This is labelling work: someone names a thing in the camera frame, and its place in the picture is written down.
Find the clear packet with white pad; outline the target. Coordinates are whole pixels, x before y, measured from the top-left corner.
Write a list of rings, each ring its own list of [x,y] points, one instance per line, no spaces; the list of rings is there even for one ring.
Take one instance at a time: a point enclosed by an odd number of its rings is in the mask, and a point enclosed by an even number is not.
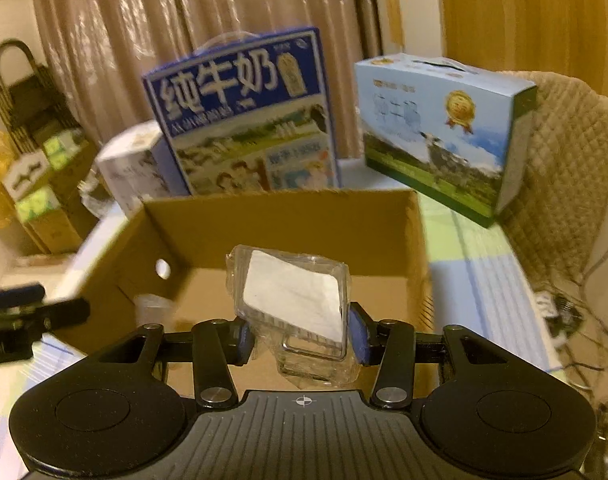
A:
[[[300,389],[355,382],[345,263],[238,245],[227,255],[227,271],[234,313],[270,351],[280,375]]]

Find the brown cardboard box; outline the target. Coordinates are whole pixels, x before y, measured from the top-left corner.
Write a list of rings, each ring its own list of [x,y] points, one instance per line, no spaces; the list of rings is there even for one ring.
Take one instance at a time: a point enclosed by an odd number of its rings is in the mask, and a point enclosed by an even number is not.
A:
[[[94,352],[138,325],[137,301],[165,298],[171,330],[248,309],[277,344],[341,341],[340,307],[433,327],[431,284],[412,191],[211,195],[143,204],[75,295],[88,320],[59,337]]]

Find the cardboard boxes with tissue packs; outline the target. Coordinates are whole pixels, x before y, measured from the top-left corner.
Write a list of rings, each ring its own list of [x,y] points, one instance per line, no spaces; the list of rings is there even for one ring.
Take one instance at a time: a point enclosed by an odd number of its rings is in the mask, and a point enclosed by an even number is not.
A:
[[[78,185],[96,155],[82,129],[62,130],[22,155],[2,179],[20,225],[44,254],[76,252],[95,227],[97,218],[82,203]]]

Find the white small appliance box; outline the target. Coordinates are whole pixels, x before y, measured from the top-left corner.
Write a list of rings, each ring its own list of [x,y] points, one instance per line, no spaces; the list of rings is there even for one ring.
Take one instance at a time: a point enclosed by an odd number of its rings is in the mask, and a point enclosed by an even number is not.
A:
[[[155,120],[114,136],[96,157],[103,180],[121,210],[130,216],[149,198],[174,196],[179,174],[164,134]]]

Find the beige quilted chair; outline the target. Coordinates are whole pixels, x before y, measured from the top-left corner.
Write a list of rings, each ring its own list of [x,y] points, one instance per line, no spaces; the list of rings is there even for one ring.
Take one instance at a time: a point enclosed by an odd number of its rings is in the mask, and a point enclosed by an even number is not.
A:
[[[536,105],[520,191],[499,223],[535,288],[579,278],[608,208],[608,97],[581,79],[519,70]]]

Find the black folding hand cart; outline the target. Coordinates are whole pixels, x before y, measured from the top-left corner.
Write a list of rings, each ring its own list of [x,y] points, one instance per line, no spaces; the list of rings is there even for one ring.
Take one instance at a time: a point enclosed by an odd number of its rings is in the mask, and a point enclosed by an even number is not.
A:
[[[64,94],[57,88],[46,65],[38,64],[27,44],[12,38],[0,43],[2,56],[10,49],[20,50],[31,73],[8,84],[0,71],[0,118],[13,149],[22,155],[34,152],[55,134],[80,128],[68,107]]]

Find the light blue milk carton box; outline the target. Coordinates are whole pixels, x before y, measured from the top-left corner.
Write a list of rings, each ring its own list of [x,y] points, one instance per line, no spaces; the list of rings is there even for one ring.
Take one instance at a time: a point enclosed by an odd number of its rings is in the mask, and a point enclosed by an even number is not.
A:
[[[517,196],[536,83],[406,53],[355,65],[366,164],[488,228]]]

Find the dark blue milk carton box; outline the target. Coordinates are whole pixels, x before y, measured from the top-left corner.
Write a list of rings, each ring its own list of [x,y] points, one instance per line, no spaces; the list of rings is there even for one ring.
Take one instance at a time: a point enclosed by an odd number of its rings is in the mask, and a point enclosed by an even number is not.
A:
[[[316,27],[203,48],[142,83],[193,195],[339,186]]]

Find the beige curtain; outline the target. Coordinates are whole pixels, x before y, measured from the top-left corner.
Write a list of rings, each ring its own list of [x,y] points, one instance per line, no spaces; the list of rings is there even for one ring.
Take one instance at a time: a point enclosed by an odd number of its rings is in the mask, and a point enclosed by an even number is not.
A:
[[[152,115],[141,78],[226,32],[313,25],[341,157],[362,154],[354,64],[377,52],[374,0],[33,0],[42,47],[75,118],[106,142]]]

